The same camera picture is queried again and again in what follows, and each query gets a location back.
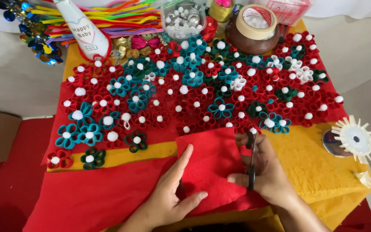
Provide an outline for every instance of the table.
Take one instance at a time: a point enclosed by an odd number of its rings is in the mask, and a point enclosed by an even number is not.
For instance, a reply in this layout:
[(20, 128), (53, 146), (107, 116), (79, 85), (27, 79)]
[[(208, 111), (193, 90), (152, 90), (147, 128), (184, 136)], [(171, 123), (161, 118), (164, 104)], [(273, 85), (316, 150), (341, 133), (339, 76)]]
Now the table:
[[(301, 33), (306, 28), (302, 21), (290, 28), (291, 33)], [(77, 44), (71, 44), (65, 63), (64, 81), (73, 75), (73, 67), (86, 61), (80, 56)], [(337, 158), (330, 155), (322, 146), (322, 134), (334, 125), (331, 123), (314, 124), (310, 128), (301, 125), (291, 126), (290, 134), (266, 134), (274, 146), (281, 164), (296, 192), (312, 207), (320, 219), (330, 228), (335, 229), (342, 220), (371, 192), (355, 177), (354, 173), (368, 171), (367, 165), (360, 164), (353, 158)], [(74, 164), (67, 170), (82, 170), (80, 157), (84, 153), (73, 154)], [(153, 158), (176, 156), (176, 143), (163, 142), (149, 145), (145, 151), (130, 153), (128, 149), (108, 150), (106, 162), (102, 168), (119, 166), (125, 163)], [(270, 206), (251, 211), (216, 213), (200, 217), (185, 218), (181, 222), (157, 228), (157, 231), (176, 231), (181, 228), (213, 223), (249, 221), (256, 231), (283, 231), (278, 217)], [(116, 231), (118, 225), (106, 229)]]

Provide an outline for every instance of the pink ribbon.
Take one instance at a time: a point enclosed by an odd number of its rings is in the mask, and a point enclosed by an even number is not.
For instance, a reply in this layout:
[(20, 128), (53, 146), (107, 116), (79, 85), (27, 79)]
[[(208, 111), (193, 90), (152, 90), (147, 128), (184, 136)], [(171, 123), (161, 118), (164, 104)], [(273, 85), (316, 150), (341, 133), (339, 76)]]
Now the pink ribbon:
[(149, 40), (145, 40), (141, 35), (134, 35), (131, 37), (131, 48), (133, 49), (142, 49), (145, 46), (151, 46), (151, 48), (157, 48), (160, 44), (160, 39), (154, 37)]

